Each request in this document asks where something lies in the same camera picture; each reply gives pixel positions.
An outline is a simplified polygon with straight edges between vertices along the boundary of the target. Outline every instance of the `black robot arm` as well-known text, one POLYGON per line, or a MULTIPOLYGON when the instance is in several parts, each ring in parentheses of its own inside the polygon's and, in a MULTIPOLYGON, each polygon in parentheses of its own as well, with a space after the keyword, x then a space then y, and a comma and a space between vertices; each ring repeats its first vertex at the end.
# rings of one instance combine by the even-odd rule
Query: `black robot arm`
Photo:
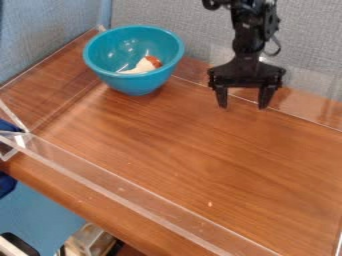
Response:
POLYGON ((281 52, 281 44, 276 38, 281 19, 277 15, 277 0, 202 0, 209 10, 225 6, 231 10, 235 39, 234 59, 225 65, 209 70, 210 86, 217 92, 221 107, 227 107, 229 87, 260 88, 260 108, 269 106, 272 97, 282 86, 284 68, 260 61, 266 43, 274 40, 281 52))

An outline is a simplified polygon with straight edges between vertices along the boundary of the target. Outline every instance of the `blue bowl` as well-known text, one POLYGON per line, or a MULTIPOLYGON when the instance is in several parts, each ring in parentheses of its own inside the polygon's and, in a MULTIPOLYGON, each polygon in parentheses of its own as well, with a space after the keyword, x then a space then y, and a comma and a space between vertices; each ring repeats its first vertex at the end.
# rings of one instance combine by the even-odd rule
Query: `blue bowl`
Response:
POLYGON ((89 42, 83 59, 101 79, 118 91, 139 96, 151 93, 170 78, 185 54, 181 38, 169 30, 145 25, 111 29, 89 42), (153 55, 163 66, 142 74, 121 74, 153 55))

